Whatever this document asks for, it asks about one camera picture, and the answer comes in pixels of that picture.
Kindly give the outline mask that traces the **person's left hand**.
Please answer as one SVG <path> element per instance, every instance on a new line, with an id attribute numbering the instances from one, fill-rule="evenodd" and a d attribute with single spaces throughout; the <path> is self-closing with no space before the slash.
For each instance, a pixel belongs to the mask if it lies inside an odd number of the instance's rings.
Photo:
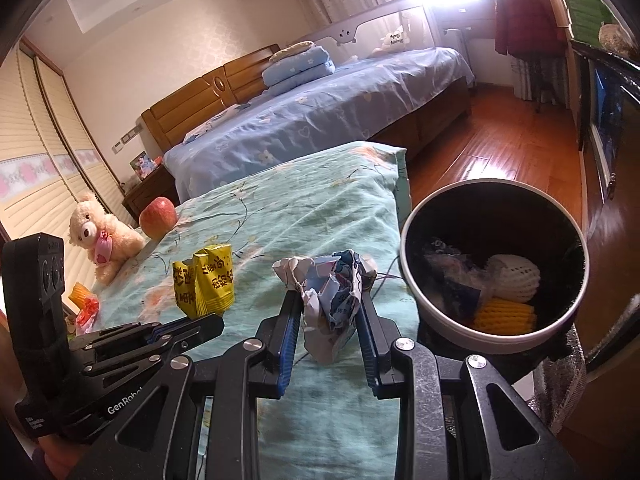
<path id="1" fill-rule="evenodd" d="M 36 440 L 21 430 L 14 406 L 24 379 L 13 352 L 6 316 L 1 315 L 1 478 L 66 479 L 88 451 L 57 434 Z"/>

